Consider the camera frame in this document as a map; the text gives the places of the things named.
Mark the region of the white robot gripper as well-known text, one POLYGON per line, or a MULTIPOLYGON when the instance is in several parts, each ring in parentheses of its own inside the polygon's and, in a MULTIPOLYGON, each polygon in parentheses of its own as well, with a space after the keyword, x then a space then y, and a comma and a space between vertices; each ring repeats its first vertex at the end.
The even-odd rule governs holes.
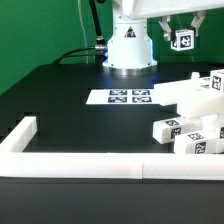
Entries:
POLYGON ((199 28, 203 23, 206 12, 224 7, 224 0, 121 0, 124 14, 131 19, 161 17, 159 25, 164 31, 166 41, 174 41, 175 31, 169 26, 170 15, 196 12, 191 22, 195 36, 199 35, 199 28))

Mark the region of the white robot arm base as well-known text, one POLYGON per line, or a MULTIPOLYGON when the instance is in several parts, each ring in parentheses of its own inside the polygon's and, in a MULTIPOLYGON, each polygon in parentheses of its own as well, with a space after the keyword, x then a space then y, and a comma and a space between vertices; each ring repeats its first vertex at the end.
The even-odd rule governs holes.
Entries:
POLYGON ((147 34, 147 20, 131 19, 122 8, 122 0, 112 0, 113 35, 107 44, 105 68, 145 69, 155 66, 153 42, 147 34))

